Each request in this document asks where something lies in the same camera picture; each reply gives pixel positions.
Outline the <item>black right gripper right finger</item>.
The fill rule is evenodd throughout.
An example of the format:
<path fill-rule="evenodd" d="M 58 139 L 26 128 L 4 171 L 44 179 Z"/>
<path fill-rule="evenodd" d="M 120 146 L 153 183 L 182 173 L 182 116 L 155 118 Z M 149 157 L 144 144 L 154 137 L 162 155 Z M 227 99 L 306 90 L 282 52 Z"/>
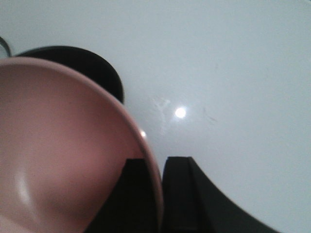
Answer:
<path fill-rule="evenodd" d="M 163 171 L 164 233 L 273 233 L 226 197 L 192 157 L 168 157 Z"/>

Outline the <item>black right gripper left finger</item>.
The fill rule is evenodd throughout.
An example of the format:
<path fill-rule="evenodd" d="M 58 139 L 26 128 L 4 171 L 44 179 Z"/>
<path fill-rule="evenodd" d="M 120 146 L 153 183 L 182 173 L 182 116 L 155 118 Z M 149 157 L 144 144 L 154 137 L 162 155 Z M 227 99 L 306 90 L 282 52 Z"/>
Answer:
<path fill-rule="evenodd" d="M 86 233 L 157 233 L 157 207 L 144 159 L 128 159 Z"/>

